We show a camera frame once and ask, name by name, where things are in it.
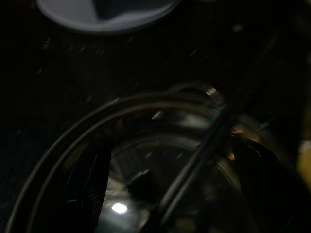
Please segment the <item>steel steamer pot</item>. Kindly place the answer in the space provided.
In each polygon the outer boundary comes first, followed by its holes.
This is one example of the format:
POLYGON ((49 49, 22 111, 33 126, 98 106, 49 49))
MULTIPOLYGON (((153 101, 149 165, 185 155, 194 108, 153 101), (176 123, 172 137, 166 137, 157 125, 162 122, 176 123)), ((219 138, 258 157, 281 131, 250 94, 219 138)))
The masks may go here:
POLYGON ((112 139, 107 189, 94 233, 264 233, 242 192, 231 138, 260 143, 291 172, 284 148, 243 116, 211 145, 214 155, 171 186, 197 153, 223 109, 221 97, 194 85, 123 98, 65 132, 41 158, 13 208, 5 233, 48 233, 50 192, 67 149, 112 139), (171 195, 168 210, 159 211, 171 195))

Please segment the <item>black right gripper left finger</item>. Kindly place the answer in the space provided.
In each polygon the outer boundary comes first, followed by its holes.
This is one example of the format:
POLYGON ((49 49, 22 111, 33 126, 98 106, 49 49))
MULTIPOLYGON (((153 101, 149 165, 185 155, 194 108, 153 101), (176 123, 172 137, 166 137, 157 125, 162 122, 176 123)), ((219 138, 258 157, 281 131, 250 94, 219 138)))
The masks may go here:
POLYGON ((108 183, 112 139, 67 149, 50 192, 48 233, 94 233, 108 183))

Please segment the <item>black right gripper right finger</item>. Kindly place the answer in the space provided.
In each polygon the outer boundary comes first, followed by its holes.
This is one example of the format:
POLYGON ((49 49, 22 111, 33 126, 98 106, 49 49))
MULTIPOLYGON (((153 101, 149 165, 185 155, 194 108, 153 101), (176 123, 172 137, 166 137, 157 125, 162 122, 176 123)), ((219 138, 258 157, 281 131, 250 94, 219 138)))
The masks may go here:
POLYGON ((242 192, 264 233, 311 233, 311 194, 260 143, 234 134, 232 151, 242 192))

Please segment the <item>light blue plate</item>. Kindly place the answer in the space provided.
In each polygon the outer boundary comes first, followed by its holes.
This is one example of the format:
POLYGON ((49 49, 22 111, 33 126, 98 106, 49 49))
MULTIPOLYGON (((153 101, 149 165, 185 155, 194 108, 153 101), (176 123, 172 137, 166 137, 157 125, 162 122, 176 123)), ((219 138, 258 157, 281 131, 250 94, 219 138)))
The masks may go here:
POLYGON ((182 0, 35 0, 47 18, 87 34, 140 30, 173 11, 182 0))

